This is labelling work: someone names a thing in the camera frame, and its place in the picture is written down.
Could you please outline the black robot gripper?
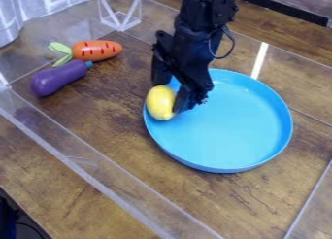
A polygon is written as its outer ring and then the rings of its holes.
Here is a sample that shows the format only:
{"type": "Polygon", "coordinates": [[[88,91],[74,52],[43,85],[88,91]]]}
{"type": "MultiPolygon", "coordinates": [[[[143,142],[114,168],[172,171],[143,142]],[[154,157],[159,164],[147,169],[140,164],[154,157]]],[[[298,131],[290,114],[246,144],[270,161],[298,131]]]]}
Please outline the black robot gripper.
{"type": "Polygon", "coordinates": [[[220,40],[234,36],[226,25],[214,29],[194,31],[179,18],[175,20],[172,35],[163,30],[156,32],[158,42],[154,45],[152,83],[167,85],[175,77],[183,84],[176,92],[172,111],[180,114],[207,102],[208,92],[214,89],[208,66],[214,59],[224,59],[228,53],[216,55],[220,40]]]}

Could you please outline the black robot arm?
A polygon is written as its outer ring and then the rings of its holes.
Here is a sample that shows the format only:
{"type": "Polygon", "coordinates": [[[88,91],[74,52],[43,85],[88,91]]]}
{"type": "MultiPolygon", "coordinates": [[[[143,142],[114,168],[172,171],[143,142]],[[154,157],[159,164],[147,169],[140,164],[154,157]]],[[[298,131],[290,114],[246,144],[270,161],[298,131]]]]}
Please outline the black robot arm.
{"type": "Polygon", "coordinates": [[[180,88],[172,106],[176,114],[203,104],[214,90],[210,64],[234,51],[235,46],[231,46],[226,55],[216,55],[223,36],[235,42],[227,23],[238,11],[235,0],[183,0],[174,34],[163,30],[156,32],[152,83],[167,85],[171,78],[178,79],[180,88]]]}

